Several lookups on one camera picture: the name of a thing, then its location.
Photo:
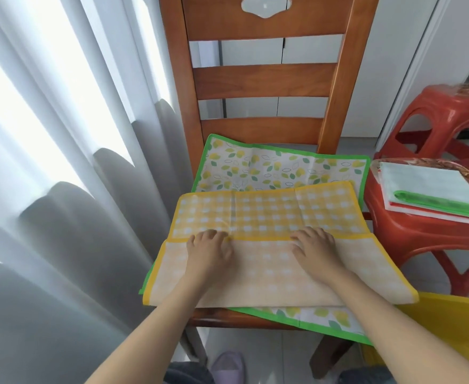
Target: yellow plastic container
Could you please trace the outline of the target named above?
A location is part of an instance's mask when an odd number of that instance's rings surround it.
[[[420,292],[419,303],[398,308],[469,360],[469,298]],[[368,365],[384,365],[374,348],[362,349]]]

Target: white curtain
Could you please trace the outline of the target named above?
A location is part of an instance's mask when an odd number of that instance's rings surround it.
[[[191,185],[158,0],[0,0],[0,384],[85,381]]]

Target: slipper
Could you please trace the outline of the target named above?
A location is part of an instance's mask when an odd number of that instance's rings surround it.
[[[244,384],[245,366],[238,352],[224,352],[210,368],[215,384]]]

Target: hand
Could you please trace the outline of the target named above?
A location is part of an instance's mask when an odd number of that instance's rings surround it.
[[[293,245],[293,254],[300,266],[318,282],[331,284],[347,272],[336,251],[334,237],[321,228],[309,226],[293,232],[290,238],[298,239],[304,246]]]
[[[227,236],[226,232],[209,229],[188,239],[188,260],[183,278],[199,286],[203,293],[229,266],[233,248],[229,241],[224,241]]]

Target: red plastic stool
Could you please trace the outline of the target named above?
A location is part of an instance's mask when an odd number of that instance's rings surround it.
[[[400,133],[407,119],[417,114],[425,115],[432,129]],[[446,151],[469,169],[469,146],[454,138],[465,128],[469,128],[469,85],[427,86],[407,107],[374,159],[440,158]],[[415,145],[416,151],[404,144]]]
[[[373,232],[398,268],[418,254],[432,252],[450,280],[451,295],[469,296],[469,269],[460,274],[444,252],[469,250],[469,224],[386,210],[380,185],[371,172],[364,200]]]

